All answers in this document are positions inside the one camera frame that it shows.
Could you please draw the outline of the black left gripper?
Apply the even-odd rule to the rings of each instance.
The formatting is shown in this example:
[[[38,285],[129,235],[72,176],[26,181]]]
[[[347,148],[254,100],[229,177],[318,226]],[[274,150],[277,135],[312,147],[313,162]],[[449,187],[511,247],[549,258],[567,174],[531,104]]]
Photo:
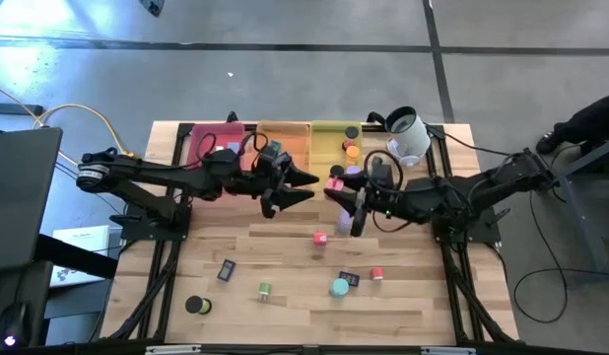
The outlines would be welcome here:
[[[282,181],[291,187],[318,182],[318,177],[299,169],[293,161],[282,164],[263,163],[255,170],[235,171],[235,194],[261,196],[264,217],[274,217],[277,211],[291,207],[314,197],[314,192],[304,189],[282,189]]]

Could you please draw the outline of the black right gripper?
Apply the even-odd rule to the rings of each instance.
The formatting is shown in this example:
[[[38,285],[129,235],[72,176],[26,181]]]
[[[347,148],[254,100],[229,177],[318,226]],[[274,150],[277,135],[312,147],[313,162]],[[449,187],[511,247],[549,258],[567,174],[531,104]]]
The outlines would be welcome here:
[[[366,173],[343,174],[339,177],[344,186],[354,191],[364,188],[367,192],[365,200],[361,192],[345,192],[325,189],[325,195],[338,203],[353,218],[352,229],[348,235],[360,236],[365,227],[367,212],[379,212],[392,217],[410,217],[412,207],[409,202],[410,192],[401,190],[385,191],[374,187]]]

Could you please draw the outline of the orange plastic bin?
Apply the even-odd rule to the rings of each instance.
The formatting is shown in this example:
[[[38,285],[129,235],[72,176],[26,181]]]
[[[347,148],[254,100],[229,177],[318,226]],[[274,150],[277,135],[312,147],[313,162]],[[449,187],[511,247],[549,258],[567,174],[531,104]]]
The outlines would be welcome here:
[[[279,155],[288,153],[293,168],[308,171],[309,126],[304,123],[259,121],[256,126],[257,147],[261,148],[267,140],[280,144]]]

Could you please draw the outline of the yellow plastic bin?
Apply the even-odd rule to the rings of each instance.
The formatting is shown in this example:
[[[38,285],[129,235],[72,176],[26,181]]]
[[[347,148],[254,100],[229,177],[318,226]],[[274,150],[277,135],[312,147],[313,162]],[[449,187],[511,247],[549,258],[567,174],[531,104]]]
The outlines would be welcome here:
[[[313,186],[315,192],[321,192],[326,186],[333,166],[346,169],[363,165],[362,153],[351,159],[343,149],[348,140],[346,129],[349,127],[357,129],[357,137],[352,138],[352,142],[362,150],[363,130],[358,121],[317,120],[310,124],[308,171],[319,177],[319,182]]]

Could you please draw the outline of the black-capped red sand timer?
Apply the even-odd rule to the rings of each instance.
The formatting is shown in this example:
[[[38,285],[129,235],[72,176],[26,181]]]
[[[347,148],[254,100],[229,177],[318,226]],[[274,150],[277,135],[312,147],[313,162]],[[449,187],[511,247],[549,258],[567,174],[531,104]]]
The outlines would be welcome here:
[[[342,141],[342,149],[346,151],[349,147],[358,147],[360,138],[360,129],[357,126],[347,126],[344,130],[344,138]]]

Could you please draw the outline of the white cup with black rim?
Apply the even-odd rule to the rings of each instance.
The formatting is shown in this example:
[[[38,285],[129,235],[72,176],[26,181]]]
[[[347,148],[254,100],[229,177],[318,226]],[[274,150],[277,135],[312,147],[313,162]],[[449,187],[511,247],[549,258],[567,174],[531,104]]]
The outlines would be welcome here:
[[[411,106],[402,106],[384,120],[389,134],[386,148],[403,167],[414,166],[431,147],[431,138],[421,117]]]

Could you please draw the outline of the pink plastic bin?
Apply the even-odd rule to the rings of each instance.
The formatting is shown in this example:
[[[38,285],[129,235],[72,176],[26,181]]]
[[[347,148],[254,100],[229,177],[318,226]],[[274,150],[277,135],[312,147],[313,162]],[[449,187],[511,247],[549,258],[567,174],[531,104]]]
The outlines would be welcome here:
[[[191,168],[200,167],[200,159],[215,152],[216,146],[224,146],[226,150],[229,142],[240,144],[244,133],[244,125],[240,122],[195,124],[191,130],[186,164]]]

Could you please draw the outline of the navy digital clock grey screen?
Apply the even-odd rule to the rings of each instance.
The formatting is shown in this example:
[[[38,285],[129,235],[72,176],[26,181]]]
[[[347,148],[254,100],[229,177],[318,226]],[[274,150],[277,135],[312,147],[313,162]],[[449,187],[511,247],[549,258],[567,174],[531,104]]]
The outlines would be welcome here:
[[[234,274],[236,266],[237,264],[234,261],[225,259],[217,274],[217,278],[221,281],[229,282]]]

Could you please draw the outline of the black-capped yellow sand timer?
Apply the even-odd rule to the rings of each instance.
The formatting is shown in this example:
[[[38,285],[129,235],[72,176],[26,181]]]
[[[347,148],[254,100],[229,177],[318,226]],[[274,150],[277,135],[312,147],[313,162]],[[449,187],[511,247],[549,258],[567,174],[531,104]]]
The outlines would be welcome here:
[[[207,315],[212,311],[212,302],[208,298],[190,296],[185,301],[185,309],[190,314]]]

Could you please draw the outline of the white paper booklet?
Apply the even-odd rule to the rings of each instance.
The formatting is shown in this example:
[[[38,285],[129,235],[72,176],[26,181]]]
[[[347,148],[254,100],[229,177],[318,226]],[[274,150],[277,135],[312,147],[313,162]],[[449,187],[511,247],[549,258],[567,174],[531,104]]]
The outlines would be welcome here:
[[[107,225],[55,230],[52,237],[74,247],[108,256],[109,226]],[[49,287],[67,287],[98,281],[102,281],[102,278],[64,266],[54,265]]]

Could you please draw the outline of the dark object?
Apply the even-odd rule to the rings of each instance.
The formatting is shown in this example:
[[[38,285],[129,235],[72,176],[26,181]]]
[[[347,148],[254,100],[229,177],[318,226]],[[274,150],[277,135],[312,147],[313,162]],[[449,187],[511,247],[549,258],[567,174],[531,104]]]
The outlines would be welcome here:
[[[162,13],[166,0],[138,0],[139,3],[154,17]]]

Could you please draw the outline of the black stand bar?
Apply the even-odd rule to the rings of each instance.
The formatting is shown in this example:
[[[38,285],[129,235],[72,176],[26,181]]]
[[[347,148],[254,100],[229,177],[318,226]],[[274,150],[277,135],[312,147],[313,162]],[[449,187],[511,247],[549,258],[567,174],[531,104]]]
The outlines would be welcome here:
[[[38,235],[33,261],[49,261],[104,279],[114,277],[118,264],[116,259],[97,251],[78,248],[43,234]]]

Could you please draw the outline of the grey metal stand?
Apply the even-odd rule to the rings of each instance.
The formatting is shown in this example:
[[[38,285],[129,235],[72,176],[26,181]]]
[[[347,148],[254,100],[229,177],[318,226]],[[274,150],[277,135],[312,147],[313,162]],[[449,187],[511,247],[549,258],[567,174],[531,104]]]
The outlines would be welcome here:
[[[609,280],[609,148],[597,148],[561,168],[558,183],[567,200],[584,253],[588,275],[577,276],[583,284]]]

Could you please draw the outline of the person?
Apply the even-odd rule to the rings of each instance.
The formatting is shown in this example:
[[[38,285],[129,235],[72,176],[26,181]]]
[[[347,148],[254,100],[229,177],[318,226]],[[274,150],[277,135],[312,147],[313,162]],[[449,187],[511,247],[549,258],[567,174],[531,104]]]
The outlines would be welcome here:
[[[557,122],[536,143],[538,154],[548,155],[563,143],[579,146],[582,155],[609,140],[609,95],[576,112],[569,120]]]

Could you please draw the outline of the black monitor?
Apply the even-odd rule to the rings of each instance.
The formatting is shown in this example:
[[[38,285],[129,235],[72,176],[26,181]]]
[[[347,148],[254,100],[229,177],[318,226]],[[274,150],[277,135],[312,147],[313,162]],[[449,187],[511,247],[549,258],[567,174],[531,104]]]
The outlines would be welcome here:
[[[0,270],[31,261],[63,131],[0,133]]]

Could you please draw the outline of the black computer mouse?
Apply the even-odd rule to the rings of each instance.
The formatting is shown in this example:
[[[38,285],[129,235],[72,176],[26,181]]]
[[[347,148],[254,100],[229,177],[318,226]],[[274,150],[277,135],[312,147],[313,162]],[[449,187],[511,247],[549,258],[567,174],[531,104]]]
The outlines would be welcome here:
[[[32,322],[29,305],[15,302],[0,315],[0,343],[4,348],[23,348],[30,344]]]

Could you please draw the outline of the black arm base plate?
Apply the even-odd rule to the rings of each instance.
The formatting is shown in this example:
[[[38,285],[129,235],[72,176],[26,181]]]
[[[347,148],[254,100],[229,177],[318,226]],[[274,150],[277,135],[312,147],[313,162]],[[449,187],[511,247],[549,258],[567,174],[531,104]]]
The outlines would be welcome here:
[[[172,222],[157,221],[146,214],[112,215],[110,221],[122,228],[121,238],[126,241],[180,242],[187,238],[190,214],[182,211]]]
[[[437,241],[447,244],[497,243],[501,240],[498,222],[509,211],[507,208],[496,212],[490,207],[472,219],[456,215],[436,216],[432,219],[433,234]]]

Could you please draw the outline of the black aluminium table frame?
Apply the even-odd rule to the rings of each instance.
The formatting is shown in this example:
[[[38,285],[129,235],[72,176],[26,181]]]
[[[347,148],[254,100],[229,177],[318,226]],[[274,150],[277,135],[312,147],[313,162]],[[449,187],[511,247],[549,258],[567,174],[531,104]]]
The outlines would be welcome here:
[[[440,247],[427,227],[360,238],[333,235],[337,206],[317,196],[272,219],[246,197],[195,199],[180,242],[135,243],[119,258],[93,355],[144,355],[148,346],[199,344],[198,355],[420,355],[457,347]],[[217,278],[223,261],[237,266]],[[380,267],[381,281],[371,280]],[[329,294],[340,271],[360,276],[343,298]],[[261,282],[272,285],[259,300]],[[190,314],[190,296],[212,311]]]

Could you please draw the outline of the silver metal bracket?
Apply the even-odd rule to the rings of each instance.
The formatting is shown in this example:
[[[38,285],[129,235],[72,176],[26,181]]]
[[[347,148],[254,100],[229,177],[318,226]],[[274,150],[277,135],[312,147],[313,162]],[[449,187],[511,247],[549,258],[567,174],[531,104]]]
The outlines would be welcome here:
[[[148,346],[144,355],[198,355],[202,353],[199,344],[177,344]]]
[[[421,355],[477,355],[474,348],[449,347],[449,346],[424,346],[420,350]]]

